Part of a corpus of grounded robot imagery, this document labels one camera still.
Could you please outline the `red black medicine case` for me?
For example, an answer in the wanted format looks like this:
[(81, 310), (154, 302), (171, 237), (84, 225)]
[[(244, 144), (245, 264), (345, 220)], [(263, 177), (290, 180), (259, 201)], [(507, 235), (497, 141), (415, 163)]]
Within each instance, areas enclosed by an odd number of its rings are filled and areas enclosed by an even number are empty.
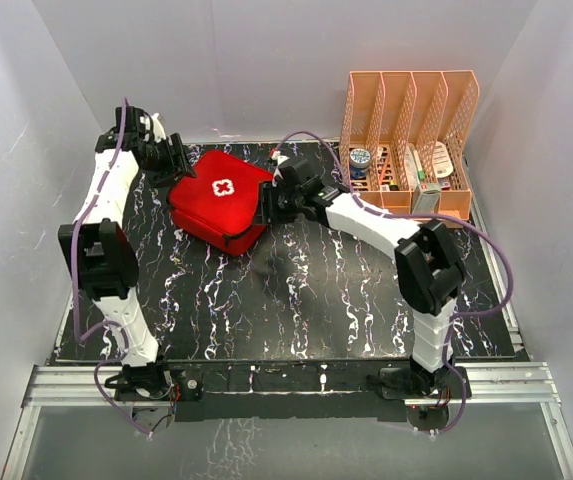
[(273, 174), (219, 150), (206, 152), (168, 195), (173, 223), (230, 255), (248, 251), (264, 232), (253, 218), (259, 187)]

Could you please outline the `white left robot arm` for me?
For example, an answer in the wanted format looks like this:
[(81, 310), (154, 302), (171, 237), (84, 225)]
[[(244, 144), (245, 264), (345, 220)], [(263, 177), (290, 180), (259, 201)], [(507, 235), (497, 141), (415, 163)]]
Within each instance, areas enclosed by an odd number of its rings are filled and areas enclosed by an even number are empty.
[(100, 329), (117, 342), (121, 371), (105, 386), (117, 394), (160, 399), (172, 388), (172, 374), (149, 329), (137, 297), (139, 263), (123, 230), (131, 186), (145, 174), (154, 188), (170, 188), (196, 175), (179, 134), (169, 134), (156, 114), (123, 103), (116, 124), (98, 137), (92, 180), (75, 219), (58, 229), (74, 296), (75, 339), (85, 343), (95, 327), (83, 329), (79, 297), (101, 312)]

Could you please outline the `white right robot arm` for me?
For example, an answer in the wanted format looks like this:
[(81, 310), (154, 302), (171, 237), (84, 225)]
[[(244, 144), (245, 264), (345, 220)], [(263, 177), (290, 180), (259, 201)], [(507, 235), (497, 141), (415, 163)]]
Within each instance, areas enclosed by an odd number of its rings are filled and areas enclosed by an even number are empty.
[(303, 216), (389, 257), (413, 316), (415, 339), (405, 388), (426, 397), (437, 395), (453, 368), (451, 321), (465, 276), (446, 225), (394, 216), (343, 185), (324, 182), (306, 159), (275, 150), (272, 160), (273, 179), (260, 184), (253, 222), (286, 224)]

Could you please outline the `round blue patterned tin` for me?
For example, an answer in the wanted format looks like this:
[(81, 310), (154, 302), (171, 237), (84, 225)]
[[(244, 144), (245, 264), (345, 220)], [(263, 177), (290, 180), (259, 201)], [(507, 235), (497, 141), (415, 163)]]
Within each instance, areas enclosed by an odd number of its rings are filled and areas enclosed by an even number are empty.
[(354, 148), (349, 152), (349, 173), (352, 180), (364, 179), (372, 164), (372, 155), (365, 148)]

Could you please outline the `peach plastic desk organizer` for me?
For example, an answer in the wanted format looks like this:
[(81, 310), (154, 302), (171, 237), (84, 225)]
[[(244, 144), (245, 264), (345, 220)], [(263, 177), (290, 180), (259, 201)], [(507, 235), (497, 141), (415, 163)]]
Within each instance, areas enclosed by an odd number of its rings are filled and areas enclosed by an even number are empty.
[[(346, 182), (364, 200), (395, 214), (411, 213), (419, 183), (438, 183), (435, 212), (468, 220), (473, 194), (463, 153), (479, 95), (471, 70), (350, 72), (339, 143)], [(432, 165), (436, 141), (446, 145), (454, 166), (442, 179)], [(350, 178), (354, 148), (372, 155), (364, 179)]]

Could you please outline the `grey stapler box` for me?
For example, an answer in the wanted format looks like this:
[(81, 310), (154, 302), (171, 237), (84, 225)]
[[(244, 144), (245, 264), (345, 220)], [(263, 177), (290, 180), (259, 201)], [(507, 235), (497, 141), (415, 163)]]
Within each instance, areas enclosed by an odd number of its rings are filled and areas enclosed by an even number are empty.
[(413, 214), (434, 213), (441, 197), (441, 191), (438, 183), (419, 183), (412, 193), (411, 212)]

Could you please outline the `pink white card pack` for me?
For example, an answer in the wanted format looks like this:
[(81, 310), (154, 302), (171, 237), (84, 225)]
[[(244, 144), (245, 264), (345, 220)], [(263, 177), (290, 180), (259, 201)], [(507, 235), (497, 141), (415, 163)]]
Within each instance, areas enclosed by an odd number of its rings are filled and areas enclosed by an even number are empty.
[(454, 172), (454, 166), (449, 151), (446, 145), (440, 141), (435, 142), (432, 165), (437, 179), (449, 177)]

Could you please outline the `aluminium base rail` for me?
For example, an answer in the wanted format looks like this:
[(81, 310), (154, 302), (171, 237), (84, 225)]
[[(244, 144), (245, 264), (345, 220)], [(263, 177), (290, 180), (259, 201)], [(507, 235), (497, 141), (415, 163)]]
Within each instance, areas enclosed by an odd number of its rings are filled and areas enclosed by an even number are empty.
[[(173, 383), (196, 385), (203, 394), (323, 395), (380, 392), (409, 405), (428, 404), (445, 394), (451, 402), (467, 398), (473, 403), (557, 403), (560, 400), (548, 365), (544, 362), (463, 362), (460, 375), (449, 377), (422, 394), (405, 361), (333, 360), (278, 362), (179, 362), (171, 367)], [(122, 404), (155, 405), (137, 394), (117, 395), (106, 387), (118, 367), (36, 367), (22, 399), (28, 406), (104, 405), (112, 396)]]

